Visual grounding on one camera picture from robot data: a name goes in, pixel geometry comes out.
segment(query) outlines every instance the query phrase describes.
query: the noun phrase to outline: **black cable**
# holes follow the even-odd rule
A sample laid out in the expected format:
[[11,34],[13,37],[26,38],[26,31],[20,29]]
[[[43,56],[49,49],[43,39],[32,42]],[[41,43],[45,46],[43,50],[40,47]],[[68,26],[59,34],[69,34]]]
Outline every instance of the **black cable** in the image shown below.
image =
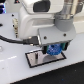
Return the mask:
[[26,45],[39,45],[39,41],[38,41],[38,37],[37,36],[33,36],[29,39],[24,39],[23,41],[17,41],[17,40],[12,40],[12,39],[8,39],[5,38],[3,36],[0,35],[0,39],[3,41],[6,41],[8,43],[16,43],[16,44],[26,44]]
[[3,36],[0,35],[0,39],[9,43],[17,43],[17,44],[23,44],[23,41],[17,41],[17,40],[12,40],[12,39],[8,39],[5,38]]

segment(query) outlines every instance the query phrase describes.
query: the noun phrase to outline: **bolt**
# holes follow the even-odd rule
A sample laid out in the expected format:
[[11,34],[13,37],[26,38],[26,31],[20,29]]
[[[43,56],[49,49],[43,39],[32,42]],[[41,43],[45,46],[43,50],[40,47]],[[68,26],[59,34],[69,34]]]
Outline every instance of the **bolt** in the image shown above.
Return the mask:
[[13,17],[14,15],[12,14],[12,17]]
[[44,36],[44,39],[47,39],[47,37],[46,37],[46,36]]
[[0,27],[2,27],[3,26],[3,24],[2,23],[0,23]]
[[66,36],[66,34],[63,34],[63,36]]

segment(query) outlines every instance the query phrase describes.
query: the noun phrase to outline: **connector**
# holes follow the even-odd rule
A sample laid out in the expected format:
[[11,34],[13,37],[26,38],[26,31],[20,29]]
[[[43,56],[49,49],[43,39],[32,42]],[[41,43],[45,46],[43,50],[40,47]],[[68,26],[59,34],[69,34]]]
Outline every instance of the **connector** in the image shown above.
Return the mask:
[[39,40],[38,40],[38,36],[33,36],[33,37],[29,37],[29,39],[25,39],[23,40],[23,44],[30,44],[30,45],[39,45]]

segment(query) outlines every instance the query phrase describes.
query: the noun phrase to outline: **white casing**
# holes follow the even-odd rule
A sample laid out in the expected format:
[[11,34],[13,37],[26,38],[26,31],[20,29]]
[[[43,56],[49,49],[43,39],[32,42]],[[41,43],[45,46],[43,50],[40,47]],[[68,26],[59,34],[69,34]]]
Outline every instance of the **white casing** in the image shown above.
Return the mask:
[[[42,1],[42,0],[23,0],[23,5],[26,8],[28,13],[35,14],[33,12],[33,5],[35,2]],[[62,10],[64,5],[64,0],[50,0],[51,5],[50,9],[47,13],[56,13]]]
[[52,25],[37,25],[33,26],[34,22],[36,20],[42,20],[42,19],[52,19],[53,14],[36,14],[36,15],[30,15],[27,13],[24,7],[22,7],[19,11],[19,27],[18,27],[18,34],[19,38],[21,39],[27,39],[29,36],[36,36],[38,35],[38,28],[42,27],[48,27]]

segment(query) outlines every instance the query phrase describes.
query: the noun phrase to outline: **white surface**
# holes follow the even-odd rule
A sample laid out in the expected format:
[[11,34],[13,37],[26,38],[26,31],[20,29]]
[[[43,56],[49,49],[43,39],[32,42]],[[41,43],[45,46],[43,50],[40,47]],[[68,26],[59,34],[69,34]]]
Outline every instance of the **white surface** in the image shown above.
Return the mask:
[[[35,14],[33,12],[33,5],[35,2],[38,2],[38,1],[41,1],[41,0],[23,0],[23,5],[29,13]],[[57,13],[62,10],[64,5],[64,0],[61,0],[61,2],[60,0],[50,0],[50,2],[51,2],[50,9],[47,13]]]
[[[3,27],[0,27],[0,34],[12,39],[16,39],[12,19],[17,18],[17,14],[14,15],[14,17],[11,17],[11,14],[0,15],[0,22],[3,23]],[[71,42],[68,50],[64,52],[67,57],[66,60],[36,68],[29,68],[25,53],[38,48],[28,45],[10,44],[1,40],[0,46],[3,47],[3,51],[0,52],[0,84],[13,83],[15,81],[84,61],[84,34],[77,35]]]
[[6,0],[5,7],[7,13],[18,12],[22,6],[22,0],[19,0],[20,3],[15,4],[15,0]]

